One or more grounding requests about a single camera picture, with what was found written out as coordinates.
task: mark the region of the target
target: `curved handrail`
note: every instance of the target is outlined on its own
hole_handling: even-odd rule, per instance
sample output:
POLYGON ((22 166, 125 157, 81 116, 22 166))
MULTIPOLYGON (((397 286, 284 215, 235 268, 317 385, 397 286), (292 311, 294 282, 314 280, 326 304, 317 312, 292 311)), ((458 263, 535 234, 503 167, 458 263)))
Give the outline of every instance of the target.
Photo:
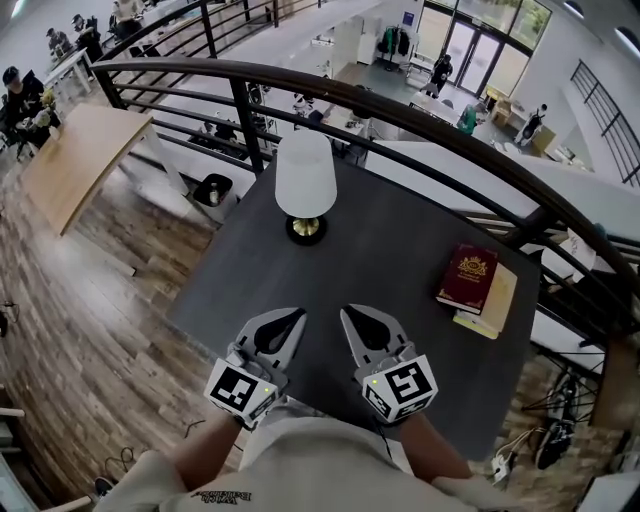
POLYGON ((251 81, 262 85, 307 94, 349 109, 366 110, 372 117, 428 139, 490 172, 500 180, 531 198, 544 210, 571 227, 591 246, 640 297, 640 278, 620 253, 595 229, 593 224, 571 203, 527 169, 483 142, 429 116, 374 92, 342 82, 283 68, 197 58, 145 58, 98 63, 95 71, 159 71, 197 74, 251 81))
MULTIPOLYGON (((207 0, 206 4, 208 5, 208 4, 210 4, 210 3, 214 2, 214 1, 215 0, 207 0)), ((242 1, 243 0, 236 0, 235 2, 231 2, 230 4, 220 5, 218 9, 214 9, 213 11, 209 12, 209 16, 212 16, 212 15, 218 13, 218 12, 224 11, 224 10, 229 9, 231 7, 234 7, 234 6, 242 3, 242 1)), ((129 36, 124 41, 121 41, 114 48, 112 48, 107 53, 105 53, 98 60, 98 62, 107 62, 107 61, 113 60, 115 57, 120 55, 125 50, 129 49, 131 46, 133 46, 135 43, 140 41, 142 38, 148 36, 149 34, 151 34, 152 32, 154 32, 156 30, 158 30, 159 28, 165 26, 170 21, 176 20, 176 19, 184 16, 189 11, 193 11, 195 9, 201 9, 201 6, 202 6, 201 2, 183 5, 182 7, 176 9, 175 11, 170 12, 169 14, 167 14, 167 15, 163 16, 162 18, 154 21, 153 23, 150 23, 149 25, 146 25, 145 27, 142 27, 141 30, 138 30, 138 32, 136 32, 135 34, 129 36)), ((201 20, 202 20, 202 14, 200 16, 197 16, 196 18, 194 18, 191 21, 193 23, 196 23, 197 21, 201 21, 201 20)))

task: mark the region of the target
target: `trash bin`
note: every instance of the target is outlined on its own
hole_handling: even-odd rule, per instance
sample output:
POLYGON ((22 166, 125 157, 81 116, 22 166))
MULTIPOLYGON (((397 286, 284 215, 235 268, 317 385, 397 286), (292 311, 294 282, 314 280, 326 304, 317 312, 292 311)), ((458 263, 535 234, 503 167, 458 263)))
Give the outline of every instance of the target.
POLYGON ((209 174, 193 193, 204 212, 216 222, 224 224, 238 204, 233 193, 233 181, 220 174, 209 174))

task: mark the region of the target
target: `table lamp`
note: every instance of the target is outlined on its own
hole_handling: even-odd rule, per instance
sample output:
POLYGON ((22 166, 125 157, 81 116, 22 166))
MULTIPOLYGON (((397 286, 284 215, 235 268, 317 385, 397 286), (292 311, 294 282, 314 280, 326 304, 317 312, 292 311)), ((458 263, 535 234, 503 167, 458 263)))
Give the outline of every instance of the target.
POLYGON ((278 145, 276 202, 288 215, 287 234, 300 245, 319 242, 327 231, 323 217, 338 195, 329 139, 299 130, 278 145))

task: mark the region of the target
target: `desk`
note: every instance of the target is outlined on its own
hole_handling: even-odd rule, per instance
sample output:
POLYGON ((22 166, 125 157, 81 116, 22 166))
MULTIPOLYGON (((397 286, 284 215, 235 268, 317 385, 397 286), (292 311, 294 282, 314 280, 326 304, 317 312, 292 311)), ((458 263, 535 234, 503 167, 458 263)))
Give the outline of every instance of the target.
POLYGON ((427 114, 430 114, 438 119, 444 121, 445 123, 449 123, 452 126, 455 126, 460 119, 460 115, 453 110, 451 107, 448 107, 441 101, 438 101, 431 96, 427 96, 421 92, 417 92, 411 98, 411 103, 409 103, 411 108, 415 108, 416 110, 422 110, 427 114))
MULTIPOLYGON (((172 186, 183 195, 188 192, 151 120, 128 110, 80 104, 64 122, 60 140, 50 138, 42 146, 25 170, 25 190, 57 235, 70 231, 102 183, 143 137, 163 163, 172 186)), ((135 273, 77 231, 73 237, 105 262, 126 274, 135 273)))
POLYGON ((307 326, 287 369, 286 393, 373 429, 372 411, 352 381, 356 367, 339 311, 350 302, 385 311, 429 358, 440 392, 427 416, 464 457, 486 457, 529 348, 537 267, 430 201, 342 160, 335 160, 338 198, 325 215, 327 234, 319 244, 301 247, 287 237, 286 216, 275 201, 276 164, 274 159, 218 232, 169 319, 224 356, 251 317, 303 307, 307 326), (518 276, 496 341, 454 324, 452 309, 433 298, 460 242, 497 250, 518 276))
MULTIPOLYGON (((86 93, 89 94, 91 92, 91 86, 89 85, 89 80, 85 76, 84 71, 80 69, 81 59, 84 59, 87 65, 91 66, 89 57, 87 57, 87 50, 83 49, 77 53, 74 53, 71 57, 64 60, 51 73, 49 73, 49 75, 47 76, 47 78, 45 78, 43 82, 44 86, 47 87, 49 84, 51 84, 52 82, 55 82, 56 80, 61 78, 65 73, 67 73, 70 69, 73 68, 73 70, 76 73, 76 76, 78 77, 78 80, 82 84, 82 87, 84 88, 86 93)), ((64 86, 63 86, 63 91, 64 91, 64 94, 67 96, 67 99, 69 99, 69 95, 64 89, 64 86)))
POLYGON ((347 123, 353 121, 351 111, 344 107, 333 107, 329 111, 329 115, 322 119, 322 124, 333 126, 339 130, 344 130, 351 135, 361 136, 366 124, 360 120, 355 126, 347 128, 347 123))

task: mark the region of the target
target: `railing post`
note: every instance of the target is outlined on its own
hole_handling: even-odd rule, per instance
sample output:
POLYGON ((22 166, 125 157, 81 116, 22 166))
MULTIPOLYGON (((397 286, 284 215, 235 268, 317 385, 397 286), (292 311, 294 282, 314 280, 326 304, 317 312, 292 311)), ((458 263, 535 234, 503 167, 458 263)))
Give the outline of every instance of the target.
POLYGON ((584 99, 584 103, 586 105, 587 101, 589 101, 589 99, 591 98, 591 95, 596 92, 596 89, 598 88, 598 86, 600 85, 600 82, 598 82, 596 80, 596 85, 593 86, 593 89, 591 89, 591 92, 589 94, 587 94, 587 97, 584 99))
POLYGON ((231 84, 233 99, 236 104, 236 110, 238 111, 238 117, 240 118, 240 126, 242 126, 244 141, 247 149, 249 150, 249 158, 251 159, 253 172, 258 175, 264 171, 264 166, 262 164, 262 155, 260 151, 260 144, 258 143, 256 127, 251 120, 251 107, 249 105, 247 86, 243 80, 237 78, 229 79, 229 83, 231 84))
POLYGON ((113 108, 127 110, 126 105, 122 102, 122 98, 120 97, 120 94, 118 93, 118 91, 116 91, 115 87, 113 86, 113 80, 111 80, 111 77, 109 76, 109 72, 94 71, 93 74, 96 76, 96 80, 100 84, 100 87, 102 87, 102 90, 104 91, 105 96, 109 100, 109 103, 111 103, 111 106, 113 108))
POLYGON ((582 61, 578 60, 578 66, 576 67, 575 71, 573 72, 573 75, 571 75, 571 79, 569 80, 570 82, 573 82, 573 79, 578 74, 578 70, 580 69, 580 66, 582 66, 582 61))
POLYGON ((280 25, 280 13, 278 12, 278 0, 273 0, 273 26, 278 28, 280 25))
POLYGON ((207 0, 200 0, 200 12, 202 13, 202 24, 204 25, 204 33, 207 36, 207 44, 209 45, 209 57, 217 59, 218 54, 216 53, 216 43, 213 40, 213 32, 211 31, 207 0))
POLYGON ((251 21, 251 13, 249 12, 249 0, 242 0, 242 6, 244 9, 244 19, 246 21, 251 21))
POLYGON ((618 118, 620 117, 620 112, 616 112, 616 115, 613 116, 613 119, 611 120, 611 122, 607 125, 607 127, 604 129, 604 131, 602 132, 602 134, 600 135, 601 137, 604 137, 605 134, 609 131, 609 129, 613 126, 613 123, 615 123, 618 118))
POLYGON ((527 216, 522 228, 513 228, 505 233, 502 242, 512 249, 520 249, 544 233, 555 222, 556 218, 553 215, 543 208, 537 208, 527 216))
POLYGON ((627 177, 622 180, 622 183, 627 183, 631 178, 633 178, 640 171, 640 165, 638 165, 633 171, 627 174, 627 177))

